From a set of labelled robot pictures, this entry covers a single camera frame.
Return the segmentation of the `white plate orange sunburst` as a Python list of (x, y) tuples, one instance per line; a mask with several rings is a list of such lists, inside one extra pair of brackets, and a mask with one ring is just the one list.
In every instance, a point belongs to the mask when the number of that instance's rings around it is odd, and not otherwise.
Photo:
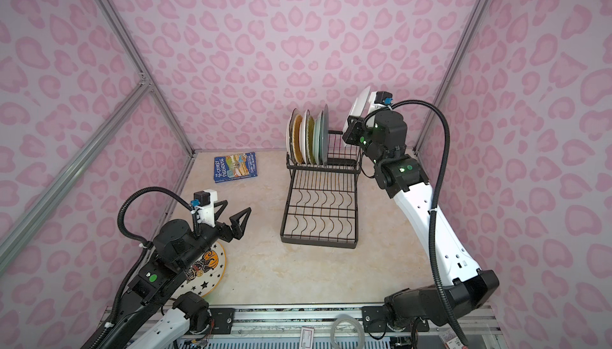
[(362, 116), (363, 111), (365, 110), (365, 108), (367, 106), (368, 98), (369, 98), (370, 94), (371, 94), (371, 86), (368, 86), (355, 99), (355, 102), (352, 105), (351, 111), (349, 112), (347, 117), (351, 117), (351, 116), (360, 117), (360, 116)]

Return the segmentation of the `grey blue plate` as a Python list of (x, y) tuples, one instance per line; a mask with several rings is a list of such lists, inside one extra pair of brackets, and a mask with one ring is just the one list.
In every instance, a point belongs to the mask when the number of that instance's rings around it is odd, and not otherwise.
[(325, 105), (324, 110), (321, 116), (321, 124), (320, 124), (320, 153), (322, 164), (324, 166), (328, 165), (328, 131), (329, 131), (329, 112), (328, 105)]

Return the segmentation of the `yellow green woven plate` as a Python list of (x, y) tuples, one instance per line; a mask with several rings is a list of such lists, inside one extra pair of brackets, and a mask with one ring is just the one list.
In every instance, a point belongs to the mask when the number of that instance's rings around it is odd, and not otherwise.
[(311, 115), (308, 115), (306, 119), (306, 153), (308, 158), (308, 164), (315, 163), (315, 157), (313, 152), (314, 127), (315, 121)]

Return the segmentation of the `white plate green rim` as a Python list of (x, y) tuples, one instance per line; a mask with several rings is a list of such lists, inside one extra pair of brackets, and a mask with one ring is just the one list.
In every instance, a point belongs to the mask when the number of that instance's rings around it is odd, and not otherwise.
[(302, 116), (302, 121), (301, 121), (301, 126), (300, 126), (300, 148), (301, 148), (303, 164), (309, 164), (308, 143), (307, 143), (308, 118), (309, 118), (309, 110), (306, 110), (304, 115)]

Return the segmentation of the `orange woven bamboo plate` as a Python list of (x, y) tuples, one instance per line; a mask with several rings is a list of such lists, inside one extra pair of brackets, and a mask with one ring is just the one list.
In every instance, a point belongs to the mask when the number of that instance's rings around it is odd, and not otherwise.
[(293, 160), (295, 164), (302, 164), (304, 162), (304, 158), (301, 152), (301, 122), (302, 116), (300, 114), (296, 114), (293, 117), (292, 123), (292, 149), (293, 149)]

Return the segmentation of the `star pattern cartoon plate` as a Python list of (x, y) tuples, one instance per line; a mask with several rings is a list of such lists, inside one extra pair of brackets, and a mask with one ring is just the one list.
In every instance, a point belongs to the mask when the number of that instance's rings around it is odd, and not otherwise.
[(175, 291), (172, 300), (187, 292), (205, 297), (218, 286), (225, 270), (226, 252), (223, 245), (216, 242), (186, 271), (186, 280)]

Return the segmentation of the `cream floral plate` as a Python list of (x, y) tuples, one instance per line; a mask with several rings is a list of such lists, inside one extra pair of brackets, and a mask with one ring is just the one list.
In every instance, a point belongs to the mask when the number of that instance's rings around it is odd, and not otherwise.
[(296, 158), (293, 152), (293, 126), (292, 126), (295, 116), (296, 116), (296, 108), (293, 109), (291, 115), (288, 118), (288, 124), (286, 128), (286, 137), (285, 137), (286, 150), (287, 150), (289, 162), (291, 164), (296, 164)]

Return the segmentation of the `mint green flower plate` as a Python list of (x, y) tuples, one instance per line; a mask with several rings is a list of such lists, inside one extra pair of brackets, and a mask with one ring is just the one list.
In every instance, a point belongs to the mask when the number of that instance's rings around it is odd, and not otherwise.
[(320, 150), (322, 118), (323, 118), (323, 112), (320, 112), (320, 114), (316, 117), (316, 120), (315, 120), (315, 127), (314, 127), (314, 134), (313, 134), (313, 154), (314, 154), (316, 165), (322, 164), (321, 150)]

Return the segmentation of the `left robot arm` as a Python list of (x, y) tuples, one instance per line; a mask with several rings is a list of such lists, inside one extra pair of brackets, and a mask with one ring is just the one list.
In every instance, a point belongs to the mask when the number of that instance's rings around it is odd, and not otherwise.
[(177, 194), (170, 196), (189, 210), (192, 221), (174, 219), (165, 223), (152, 239), (130, 232), (124, 217), (130, 205), (143, 193), (137, 191), (120, 208), (117, 225), (121, 234), (140, 243), (142, 252), (122, 280), (112, 310), (84, 344), (86, 348), (124, 348), (187, 279), (194, 263), (217, 240), (232, 242), (244, 236), (252, 210), (230, 217), (225, 224), (218, 219), (227, 207), (214, 191), (199, 191), (194, 201), (186, 202)]

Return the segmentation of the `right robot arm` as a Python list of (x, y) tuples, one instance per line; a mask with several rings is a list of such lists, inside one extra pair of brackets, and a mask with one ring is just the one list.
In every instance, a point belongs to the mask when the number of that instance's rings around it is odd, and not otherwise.
[(393, 329), (413, 328), (417, 320), (449, 326), (465, 343), (458, 320), (479, 309), (500, 285), (497, 274), (472, 258), (439, 206), (441, 184), (431, 185), (419, 162), (406, 153), (407, 126), (393, 110), (362, 117), (351, 113), (343, 140), (357, 146), (374, 164), (374, 178), (403, 212), (429, 259), (433, 285), (405, 289), (384, 300)]

